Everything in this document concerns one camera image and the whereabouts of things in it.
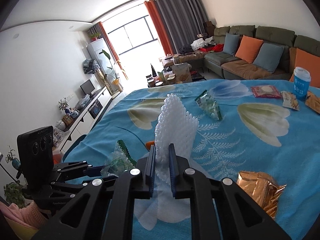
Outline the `left pink sleeve forearm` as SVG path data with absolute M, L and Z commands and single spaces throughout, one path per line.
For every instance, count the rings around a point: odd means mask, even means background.
M 1 211 L 6 218 L 31 229 L 40 229 L 48 222 L 34 201 L 23 208 L 19 208 L 14 203 L 6 206 L 1 202 Z

